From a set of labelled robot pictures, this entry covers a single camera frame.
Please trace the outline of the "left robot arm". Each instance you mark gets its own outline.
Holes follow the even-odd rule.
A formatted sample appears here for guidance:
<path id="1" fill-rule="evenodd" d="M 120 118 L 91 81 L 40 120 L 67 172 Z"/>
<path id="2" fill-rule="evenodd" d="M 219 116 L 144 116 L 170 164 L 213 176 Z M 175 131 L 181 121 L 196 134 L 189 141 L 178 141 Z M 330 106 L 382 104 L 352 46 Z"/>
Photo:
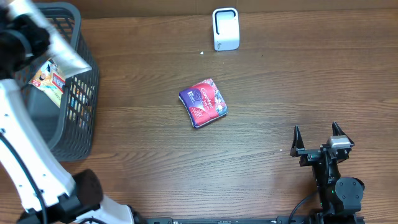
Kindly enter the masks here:
<path id="1" fill-rule="evenodd" d="M 1 2 L 1 164 L 19 194 L 20 223 L 144 223 L 106 196 L 90 169 L 62 161 L 91 149 L 99 71 L 66 2 Z"/>

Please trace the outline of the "red purple Carefree pack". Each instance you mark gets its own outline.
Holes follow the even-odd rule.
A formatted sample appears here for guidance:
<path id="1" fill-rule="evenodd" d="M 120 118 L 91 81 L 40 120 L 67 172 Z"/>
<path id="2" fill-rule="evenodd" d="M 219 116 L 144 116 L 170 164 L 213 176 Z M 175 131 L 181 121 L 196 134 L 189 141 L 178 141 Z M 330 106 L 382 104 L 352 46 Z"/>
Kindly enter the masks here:
<path id="1" fill-rule="evenodd" d="M 194 128 L 205 126 L 228 114 L 228 106 L 211 78 L 182 90 L 179 99 L 186 108 Z"/>

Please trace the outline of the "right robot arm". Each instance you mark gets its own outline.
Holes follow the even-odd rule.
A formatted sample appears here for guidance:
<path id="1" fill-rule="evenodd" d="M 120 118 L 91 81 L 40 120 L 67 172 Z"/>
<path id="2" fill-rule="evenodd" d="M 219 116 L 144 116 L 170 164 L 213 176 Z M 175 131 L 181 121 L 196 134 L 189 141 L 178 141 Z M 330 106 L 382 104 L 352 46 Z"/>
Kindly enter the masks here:
<path id="1" fill-rule="evenodd" d="M 299 127 L 294 127 L 294 140 L 290 156 L 300 158 L 300 166 L 310 166 L 317 190 L 305 197 L 291 211 L 289 223 L 365 224 L 364 218 L 356 214 L 361 211 L 365 185 L 354 177 L 341 176 L 338 164 L 349 159 L 354 141 L 340 126 L 332 123 L 333 135 L 319 149 L 306 150 Z M 320 208 L 313 209 L 306 217 L 295 218 L 298 208 L 318 195 Z"/>

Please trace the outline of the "yellow snack bag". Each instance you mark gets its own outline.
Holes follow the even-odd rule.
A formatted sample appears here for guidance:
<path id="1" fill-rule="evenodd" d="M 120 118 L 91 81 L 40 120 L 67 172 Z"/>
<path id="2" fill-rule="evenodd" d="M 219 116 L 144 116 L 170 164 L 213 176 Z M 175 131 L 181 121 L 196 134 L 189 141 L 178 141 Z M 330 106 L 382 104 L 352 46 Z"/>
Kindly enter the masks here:
<path id="1" fill-rule="evenodd" d="M 55 105 L 60 107 L 65 79 L 54 60 L 47 60 L 30 79 L 29 84 L 44 92 Z"/>

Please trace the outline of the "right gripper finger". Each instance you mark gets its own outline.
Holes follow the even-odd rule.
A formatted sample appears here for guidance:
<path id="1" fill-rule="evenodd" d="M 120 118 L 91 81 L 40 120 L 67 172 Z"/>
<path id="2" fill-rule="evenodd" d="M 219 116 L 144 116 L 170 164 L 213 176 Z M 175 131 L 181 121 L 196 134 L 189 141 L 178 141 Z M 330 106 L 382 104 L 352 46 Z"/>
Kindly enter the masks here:
<path id="1" fill-rule="evenodd" d="M 294 139 L 290 150 L 290 156 L 298 157 L 299 151 L 304 150 L 304 143 L 298 126 L 294 127 Z"/>
<path id="2" fill-rule="evenodd" d="M 344 133 L 336 121 L 334 121 L 331 126 L 334 136 L 344 136 L 350 142 L 350 145 L 354 146 L 354 141 Z"/>

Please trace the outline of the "white cosmetic tube gold cap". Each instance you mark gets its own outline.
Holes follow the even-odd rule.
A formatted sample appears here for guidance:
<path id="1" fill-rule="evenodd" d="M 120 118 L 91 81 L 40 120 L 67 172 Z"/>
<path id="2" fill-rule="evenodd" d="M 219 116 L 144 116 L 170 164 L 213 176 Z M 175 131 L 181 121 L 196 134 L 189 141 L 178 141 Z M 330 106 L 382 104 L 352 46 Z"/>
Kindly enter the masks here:
<path id="1" fill-rule="evenodd" d="M 71 43 L 68 44 L 61 36 L 59 31 L 50 21 L 44 16 L 40 8 L 44 9 L 66 9 L 72 13 L 75 25 L 73 30 L 80 31 L 81 17 L 78 9 L 67 2 L 53 2 L 53 3 L 34 3 L 29 0 L 15 0 L 8 1 L 9 17 L 14 19 L 17 16 L 26 14 L 40 28 L 44 28 L 49 33 L 50 45 L 47 55 L 52 58 L 63 72 L 65 78 L 72 77 L 91 70 L 91 66 L 76 52 L 74 45 L 77 43 L 78 37 L 73 35 Z"/>

